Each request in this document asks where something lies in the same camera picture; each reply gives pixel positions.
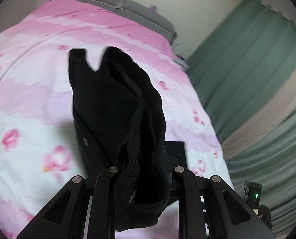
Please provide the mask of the right hand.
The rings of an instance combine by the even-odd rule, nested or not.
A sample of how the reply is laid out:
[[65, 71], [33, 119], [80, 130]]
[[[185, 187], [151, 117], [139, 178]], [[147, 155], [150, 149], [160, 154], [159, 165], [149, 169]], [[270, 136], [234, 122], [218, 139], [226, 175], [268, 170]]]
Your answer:
[[265, 213], [265, 206], [259, 205], [257, 208], [252, 210], [259, 218], [261, 218]]

